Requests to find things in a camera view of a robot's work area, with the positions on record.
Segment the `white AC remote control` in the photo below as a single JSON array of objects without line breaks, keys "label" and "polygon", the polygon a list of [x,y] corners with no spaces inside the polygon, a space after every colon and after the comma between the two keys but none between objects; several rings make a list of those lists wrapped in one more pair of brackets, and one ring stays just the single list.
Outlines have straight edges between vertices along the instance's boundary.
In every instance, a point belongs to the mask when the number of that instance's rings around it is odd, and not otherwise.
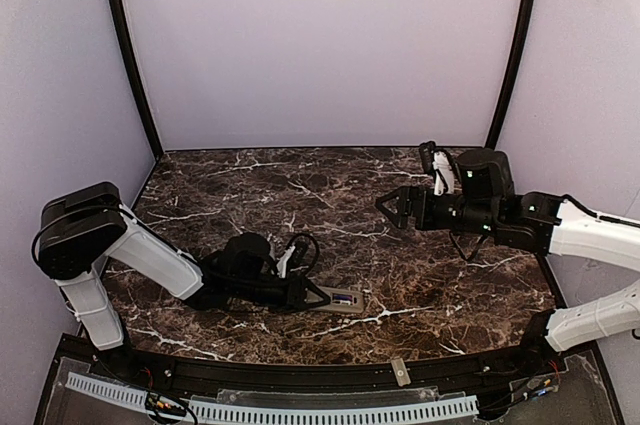
[{"label": "white AC remote control", "polygon": [[355,315],[361,314],[365,309],[364,296],[361,292],[331,287],[320,287],[320,290],[329,296],[329,303],[320,305],[321,296],[308,290],[305,302],[313,305],[313,310],[333,313]]}]

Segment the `grey battery cover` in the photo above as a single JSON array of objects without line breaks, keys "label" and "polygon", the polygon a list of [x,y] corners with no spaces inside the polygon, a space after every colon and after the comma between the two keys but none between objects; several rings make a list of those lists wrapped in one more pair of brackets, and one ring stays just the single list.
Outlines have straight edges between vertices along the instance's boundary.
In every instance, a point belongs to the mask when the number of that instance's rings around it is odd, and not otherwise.
[{"label": "grey battery cover", "polygon": [[391,361],[391,367],[399,387],[407,386],[411,383],[408,371],[402,358],[395,357]]}]

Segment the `AA battery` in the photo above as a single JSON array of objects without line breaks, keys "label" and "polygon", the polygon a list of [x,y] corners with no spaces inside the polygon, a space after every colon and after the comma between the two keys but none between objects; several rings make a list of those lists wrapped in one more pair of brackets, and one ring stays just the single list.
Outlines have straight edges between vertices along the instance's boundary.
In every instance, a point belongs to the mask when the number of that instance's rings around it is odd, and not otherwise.
[{"label": "AA battery", "polygon": [[352,295],[333,294],[332,302],[339,305],[354,306],[355,298]]}]

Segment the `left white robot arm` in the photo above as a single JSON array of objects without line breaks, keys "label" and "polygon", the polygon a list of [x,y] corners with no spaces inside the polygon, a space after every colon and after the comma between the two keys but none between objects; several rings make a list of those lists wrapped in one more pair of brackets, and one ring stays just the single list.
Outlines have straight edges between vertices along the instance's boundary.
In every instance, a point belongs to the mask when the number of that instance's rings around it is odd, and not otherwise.
[{"label": "left white robot arm", "polygon": [[113,183],[101,182],[44,205],[31,255],[68,300],[94,347],[106,352],[124,347],[126,333],[94,268],[102,258],[127,265],[195,310],[223,309],[237,298],[298,312],[331,301],[298,269],[307,251],[318,249],[314,237],[300,233],[275,259],[265,237],[245,232],[196,259],[137,218]]}]

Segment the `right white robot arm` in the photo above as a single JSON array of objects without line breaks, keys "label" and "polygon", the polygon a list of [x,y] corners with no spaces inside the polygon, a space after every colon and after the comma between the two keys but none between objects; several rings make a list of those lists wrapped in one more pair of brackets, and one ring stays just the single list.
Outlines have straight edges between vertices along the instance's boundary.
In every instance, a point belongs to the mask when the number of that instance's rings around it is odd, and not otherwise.
[{"label": "right white robot arm", "polygon": [[[420,145],[433,187],[402,186],[377,199],[397,228],[447,230],[490,238],[538,256],[573,256],[639,268],[639,223],[591,210],[574,197],[518,195],[507,155],[475,148],[452,157],[434,142]],[[637,330],[639,285],[571,308],[539,312],[521,339],[524,349],[555,355],[585,342]]]}]

